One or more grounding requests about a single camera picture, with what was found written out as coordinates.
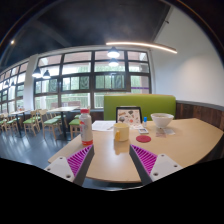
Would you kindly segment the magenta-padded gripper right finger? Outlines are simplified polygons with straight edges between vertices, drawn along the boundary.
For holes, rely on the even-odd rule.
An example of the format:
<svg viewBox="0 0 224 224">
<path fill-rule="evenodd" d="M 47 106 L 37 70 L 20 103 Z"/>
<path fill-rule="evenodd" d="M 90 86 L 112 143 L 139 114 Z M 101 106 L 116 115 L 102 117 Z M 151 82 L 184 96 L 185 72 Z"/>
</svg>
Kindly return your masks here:
<svg viewBox="0 0 224 224">
<path fill-rule="evenodd" d="M 177 162 L 166 154 L 156 155 L 133 144 L 130 145 L 129 154 L 143 186 L 182 169 Z"/>
</svg>

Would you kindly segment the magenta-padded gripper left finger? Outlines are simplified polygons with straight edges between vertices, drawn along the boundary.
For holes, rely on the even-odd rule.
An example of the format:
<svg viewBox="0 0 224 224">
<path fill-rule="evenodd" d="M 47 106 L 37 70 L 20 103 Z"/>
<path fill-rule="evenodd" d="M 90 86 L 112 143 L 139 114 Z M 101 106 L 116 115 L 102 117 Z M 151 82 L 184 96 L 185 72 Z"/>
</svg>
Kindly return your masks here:
<svg viewBox="0 0 224 224">
<path fill-rule="evenodd" d="M 82 186 L 93 156 L 94 146 L 90 145 L 68 157 L 59 156 L 45 171 Z"/>
</svg>

